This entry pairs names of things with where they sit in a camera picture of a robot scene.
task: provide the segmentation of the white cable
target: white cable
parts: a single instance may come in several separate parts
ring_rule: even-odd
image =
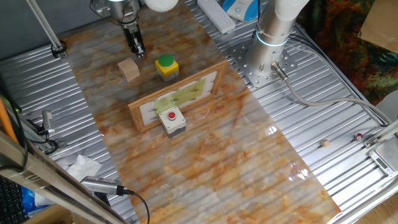
[[[287,46],[293,47],[293,48],[295,48],[295,49],[297,49],[297,50],[303,50],[303,51],[306,51],[306,52],[310,52],[311,54],[315,54],[315,55],[317,55],[318,57],[320,57],[317,53],[312,52],[312,51],[310,51],[310,50],[300,49],[300,48],[298,48],[298,47],[295,47],[295,46],[293,46],[293,45],[288,45],[288,44],[287,44]],[[324,58],[322,58],[322,57],[320,57],[320,58],[323,60],[323,62],[324,62],[329,68],[331,68],[331,67],[328,65],[328,63],[326,62],[326,60],[325,60]],[[290,90],[290,91],[292,92],[292,94],[294,95],[294,97],[296,97],[296,98],[298,99],[298,101],[299,101],[300,103],[302,103],[302,104],[305,104],[305,105],[308,105],[308,106],[325,106],[325,105],[329,105],[329,104],[332,104],[332,103],[337,103],[337,102],[342,102],[342,101],[350,101],[350,102],[359,103],[359,104],[362,104],[362,105],[364,105],[364,106],[367,106],[368,108],[370,108],[371,110],[373,110],[376,114],[378,114],[382,119],[384,119],[384,121],[385,121],[387,124],[391,124],[391,123],[392,123],[392,121],[390,120],[390,118],[389,118],[386,114],[384,114],[379,108],[373,106],[372,104],[370,104],[370,103],[368,103],[368,102],[366,102],[366,101],[363,101],[363,100],[360,100],[360,99],[356,99],[356,98],[338,98],[338,99],[334,99],[334,100],[327,100],[327,101],[321,101],[321,102],[309,102],[309,101],[307,101],[307,100],[304,100],[304,99],[301,98],[300,96],[298,96],[298,94],[297,94],[296,91],[293,89],[292,85],[290,84],[289,79],[285,80],[285,83],[286,83],[287,87],[289,88],[289,90]]]

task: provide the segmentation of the wooden block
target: wooden block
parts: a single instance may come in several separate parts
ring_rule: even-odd
[[[131,58],[127,58],[124,61],[118,63],[118,67],[127,82],[139,76],[138,66]]]
[[[321,141],[321,146],[322,146],[322,147],[328,147],[328,146],[330,146],[330,141],[327,140],[327,139],[322,140],[322,141]]]

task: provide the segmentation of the emergency stop button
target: emergency stop button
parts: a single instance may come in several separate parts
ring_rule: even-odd
[[[174,121],[175,120],[175,113],[170,112],[168,115],[169,120]]]

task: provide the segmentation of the screw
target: screw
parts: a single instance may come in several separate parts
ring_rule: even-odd
[[[363,135],[362,135],[361,133],[358,133],[358,134],[355,135],[355,139],[356,139],[357,141],[362,140],[362,138],[363,138]]]

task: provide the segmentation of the metal plate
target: metal plate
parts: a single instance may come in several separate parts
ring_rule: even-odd
[[[249,50],[252,42],[252,40],[249,40],[247,42],[243,42],[242,44],[231,47],[229,53],[242,71],[242,74],[248,78],[250,83],[256,88],[261,88],[266,84],[273,82],[274,80],[278,80],[279,76],[276,74],[276,72],[272,72],[267,75],[265,75],[264,72],[259,73],[257,69],[251,68],[246,63],[246,52]],[[279,66],[286,74],[294,72],[297,68],[296,62],[292,60],[289,53],[285,49],[282,52],[282,58]]]
[[[375,152],[391,167],[395,172],[398,171],[398,140],[392,138],[388,142],[379,146]]]

